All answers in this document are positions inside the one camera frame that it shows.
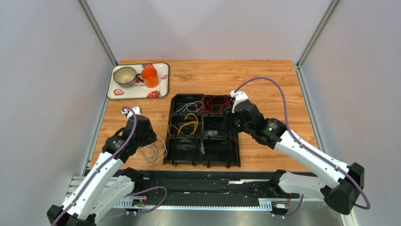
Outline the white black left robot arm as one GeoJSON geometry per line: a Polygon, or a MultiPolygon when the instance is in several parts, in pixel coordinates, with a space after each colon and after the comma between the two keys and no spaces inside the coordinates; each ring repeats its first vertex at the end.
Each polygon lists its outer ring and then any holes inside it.
{"type": "Polygon", "coordinates": [[[138,148],[156,140],[149,118],[135,114],[129,117],[126,127],[107,139],[95,166],[72,195],[60,206],[49,208],[50,224],[96,226],[122,198],[143,191],[144,176],[133,168],[123,170],[110,186],[107,183],[138,148]]]}

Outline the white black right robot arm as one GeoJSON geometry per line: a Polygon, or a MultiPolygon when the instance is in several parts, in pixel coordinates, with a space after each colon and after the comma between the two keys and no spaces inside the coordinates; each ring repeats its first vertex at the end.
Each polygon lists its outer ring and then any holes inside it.
{"type": "Polygon", "coordinates": [[[365,169],[354,162],[336,160],[308,143],[275,118],[265,118],[255,104],[246,100],[224,110],[224,123],[233,134],[249,134],[257,143],[275,149],[312,171],[314,176],[278,170],[273,182],[286,193],[323,200],[336,212],[348,215],[362,194],[365,169]]]}

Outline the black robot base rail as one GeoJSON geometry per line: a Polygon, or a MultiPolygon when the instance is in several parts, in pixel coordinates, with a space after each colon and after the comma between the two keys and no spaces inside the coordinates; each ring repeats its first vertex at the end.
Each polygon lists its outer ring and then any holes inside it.
{"type": "Polygon", "coordinates": [[[283,201],[293,204],[298,194],[287,194],[269,182],[272,171],[202,171],[140,170],[143,180],[132,193],[146,192],[149,205],[171,206],[256,207],[258,200],[283,201]]]}

